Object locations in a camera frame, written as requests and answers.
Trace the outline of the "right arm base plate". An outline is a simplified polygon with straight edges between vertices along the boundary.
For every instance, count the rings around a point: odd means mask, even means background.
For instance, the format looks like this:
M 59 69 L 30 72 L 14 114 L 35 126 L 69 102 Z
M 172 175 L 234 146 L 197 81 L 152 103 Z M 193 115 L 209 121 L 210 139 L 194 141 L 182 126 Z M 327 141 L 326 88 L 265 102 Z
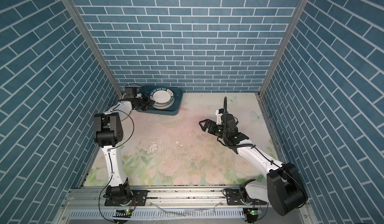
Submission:
M 239 205 L 250 204 L 250 202 L 247 201 L 247 196 L 245 191 L 242 189 L 225 188 L 222 190 L 222 194 L 225 196 L 228 206 L 239 206 Z

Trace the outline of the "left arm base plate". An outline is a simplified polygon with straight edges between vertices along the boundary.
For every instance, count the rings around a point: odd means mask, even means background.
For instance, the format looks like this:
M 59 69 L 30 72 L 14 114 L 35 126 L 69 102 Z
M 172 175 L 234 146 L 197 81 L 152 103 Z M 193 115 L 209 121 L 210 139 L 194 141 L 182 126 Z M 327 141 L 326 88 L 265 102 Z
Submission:
M 128 207 L 145 206 L 148 196 L 148 190 L 133 190 L 128 195 L 107 195 L 104 194 L 105 206 L 107 207 Z

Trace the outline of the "green lettered rim plate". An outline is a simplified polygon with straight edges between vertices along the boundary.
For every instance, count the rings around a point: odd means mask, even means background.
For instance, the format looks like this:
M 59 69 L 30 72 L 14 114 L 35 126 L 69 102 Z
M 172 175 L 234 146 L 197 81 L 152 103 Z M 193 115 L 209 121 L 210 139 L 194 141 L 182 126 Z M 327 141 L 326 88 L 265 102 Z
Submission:
M 153 107 L 155 109 L 164 110 L 174 104 L 175 95 L 167 87 L 157 87 L 150 92 L 150 100 L 154 102 Z

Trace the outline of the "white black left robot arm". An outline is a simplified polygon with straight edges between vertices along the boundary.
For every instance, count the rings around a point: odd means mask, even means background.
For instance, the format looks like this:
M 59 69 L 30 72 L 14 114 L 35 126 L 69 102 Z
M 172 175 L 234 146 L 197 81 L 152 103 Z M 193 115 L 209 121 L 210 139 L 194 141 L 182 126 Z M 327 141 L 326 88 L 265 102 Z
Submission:
M 130 118 L 131 111 L 146 111 L 154 103 L 139 94 L 135 98 L 121 100 L 108 111 L 94 116 L 94 140 L 103 151 L 108 170 L 109 182 L 104 194 L 106 205 L 127 206 L 133 199 L 120 150 L 120 146 L 125 144 L 120 115 Z

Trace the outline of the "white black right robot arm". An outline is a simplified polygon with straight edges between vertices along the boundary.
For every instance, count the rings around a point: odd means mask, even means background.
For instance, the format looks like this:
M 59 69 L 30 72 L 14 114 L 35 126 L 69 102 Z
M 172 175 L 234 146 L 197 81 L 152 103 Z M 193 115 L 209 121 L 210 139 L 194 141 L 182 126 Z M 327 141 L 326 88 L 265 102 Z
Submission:
M 245 158 L 256 167 L 267 180 L 262 186 L 255 179 L 240 184 L 239 194 L 242 202 L 266 202 L 281 216 L 301 208 L 308 200 L 297 167 L 292 163 L 282 163 L 258 148 L 251 139 L 239 132 L 237 119 L 220 109 L 217 119 L 199 122 L 202 131 L 217 137 L 219 143 Z

